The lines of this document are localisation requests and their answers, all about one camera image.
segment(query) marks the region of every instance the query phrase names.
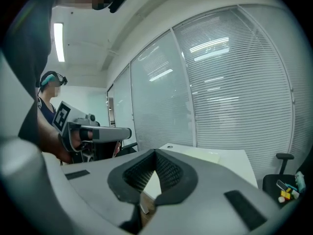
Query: fluorescent light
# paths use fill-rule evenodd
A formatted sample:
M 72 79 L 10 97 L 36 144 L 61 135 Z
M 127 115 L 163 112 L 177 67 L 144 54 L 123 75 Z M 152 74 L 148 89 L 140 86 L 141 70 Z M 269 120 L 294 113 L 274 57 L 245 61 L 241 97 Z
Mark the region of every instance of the fluorescent light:
M 224 78 L 224 77 L 221 76 L 221 77 L 213 78 L 213 79 L 210 79 L 210 80 L 206 80 L 205 83 L 206 83 L 206 82 L 209 82 L 209 81 L 217 80 L 217 79 L 222 79 L 222 78 Z
M 173 71 L 172 69 L 166 70 L 165 72 L 162 72 L 161 74 L 151 78 L 149 81 L 151 81 L 151 82 L 155 81 L 156 79 L 158 79 L 158 78 L 160 78 L 160 77 L 162 77 L 162 76 L 164 76 L 164 75 L 166 75 L 166 74 L 168 74 L 168 73 L 170 73 L 172 71 Z
M 195 61 L 200 61 L 204 58 L 213 57 L 213 56 L 220 55 L 220 54 L 227 53 L 227 52 L 229 52 L 229 48 L 220 49 L 220 50 L 213 51 L 213 52 L 210 52 L 208 54 L 202 55 L 200 57 L 196 57 Z
M 63 50 L 63 23 L 54 24 L 54 41 L 59 62 L 65 62 Z
M 213 89 L 208 89 L 208 91 L 217 90 L 217 89 L 220 89 L 220 87 L 218 87 L 218 88 L 213 88 Z
M 225 43 L 225 42 L 228 42 L 228 37 L 220 38 L 217 40 L 206 42 L 206 43 L 201 44 L 201 45 L 197 45 L 195 47 L 190 48 L 190 52 L 192 53 L 192 52 L 198 51 L 200 49 L 204 49 L 204 48 L 207 48 L 209 46 L 213 46 L 213 45 L 217 45 L 217 44 L 221 44 L 221 43 Z

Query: black mesh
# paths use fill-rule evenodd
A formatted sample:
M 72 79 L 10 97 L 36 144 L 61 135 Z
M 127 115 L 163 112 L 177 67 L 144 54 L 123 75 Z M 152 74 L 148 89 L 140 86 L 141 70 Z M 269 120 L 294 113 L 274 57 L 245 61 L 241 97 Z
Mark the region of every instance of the black mesh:
M 160 154 L 156 154 L 156 173 L 162 192 L 178 184 L 182 178 L 182 169 Z
M 120 201 L 138 205 L 140 193 L 154 171 L 162 191 L 155 200 L 156 206 L 181 203 L 198 183 L 197 173 L 189 164 L 161 150 L 151 149 L 114 168 L 109 173 L 108 184 Z
M 123 173 L 123 179 L 131 187 L 142 192 L 154 172 L 155 154 L 152 153 Z

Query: black rubber pad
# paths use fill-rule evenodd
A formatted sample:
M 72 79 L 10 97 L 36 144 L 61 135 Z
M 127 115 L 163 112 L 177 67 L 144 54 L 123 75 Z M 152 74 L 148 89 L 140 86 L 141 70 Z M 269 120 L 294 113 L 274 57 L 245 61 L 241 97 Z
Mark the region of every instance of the black rubber pad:
M 89 171 L 87 171 L 87 170 L 80 170 L 80 171 L 76 171 L 76 172 L 65 174 L 65 176 L 66 176 L 66 178 L 68 180 L 71 180 L 71 179 L 74 179 L 74 178 L 80 178 L 80 177 L 86 176 L 88 174 L 90 174 Z
M 224 195 L 250 231 L 258 228 L 267 221 L 238 190 L 226 192 Z

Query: office chair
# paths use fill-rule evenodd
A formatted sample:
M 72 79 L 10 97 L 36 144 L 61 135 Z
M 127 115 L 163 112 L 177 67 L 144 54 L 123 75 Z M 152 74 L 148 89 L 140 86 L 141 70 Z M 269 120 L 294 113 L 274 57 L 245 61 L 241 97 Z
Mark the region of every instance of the office chair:
M 304 162 L 302 163 L 302 165 L 299 167 L 298 171 L 301 171 L 302 174 L 304 175 L 304 180 L 306 183 L 306 186 L 308 186 L 308 184 L 310 184 L 311 180 L 312 180 L 312 176 L 311 176 L 311 168 L 312 167 L 312 163 L 313 163 L 313 147 L 311 148 L 309 154 L 307 155 L 306 159 L 304 160 Z M 268 195 L 270 195 L 270 197 L 272 199 L 274 199 L 277 203 L 278 202 L 278 197 L 280 197 L 280 188 L 276 185 L 277 180 L 281 180 L 283 183 L 285 184 L 289 184 L 291 186 L 296 187 L 295 184 L 295 177 L 294 175 L 289 175 L 289 174 L 284 174 L 286 165 L 287 165 L 287 161 L 288 160 L 293 160 L 294 156 L 292 154 L 288 154 L 288 153 L 277 153 L 276 154 L 276 158 L 283 160 L 282 163 L 282 167 L 279 171 L 279 174 L 269 174 L 266 175 L 263 178 L 263 186 L 262 189 L 263 191 L 265 191 Z M 280 207 L 285 206 L 288 202 L 290 201 L 285 201 L 283 203 L 279 203 Z
M 117 153 L 117 157 L 120 157 L 120 156 L 123 156 L 123 155 L 126 155 L 126 154 L 131 154 L 131 153 L 135 153 L 136 150 L 133 148 L 137 145 L 137 143 L 131 143 L 131 144 L 128 144 L 126 146 L 123 146 L 121 147 L 121 150 L 119 153 Z

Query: dark shirt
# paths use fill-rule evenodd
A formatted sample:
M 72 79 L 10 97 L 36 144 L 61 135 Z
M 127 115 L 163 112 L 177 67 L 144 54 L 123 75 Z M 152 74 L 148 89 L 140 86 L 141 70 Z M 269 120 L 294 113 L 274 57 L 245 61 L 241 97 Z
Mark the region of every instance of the dark shirt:
M 56 114 L 56 109 L 54 108 L 54 106 L 51 104 L 53 112 L 50 111 L 50 109 L 48 108 L 48 106 L 45 104 L 45 102 L 43 101 L 41 97 L 38 97 L 37 103 L 38 103 L 38 108 L 41 110 L 45 119 L 48 121 L 49 124 L 52 125 L 52 121 Z
M 29 0 L 16 16 L 2 43 L 13 73 L 34 99 L 19 132 L 21 139 L 39 143 L 36 82 L 51 51 L 50 23 L 54 0 Z

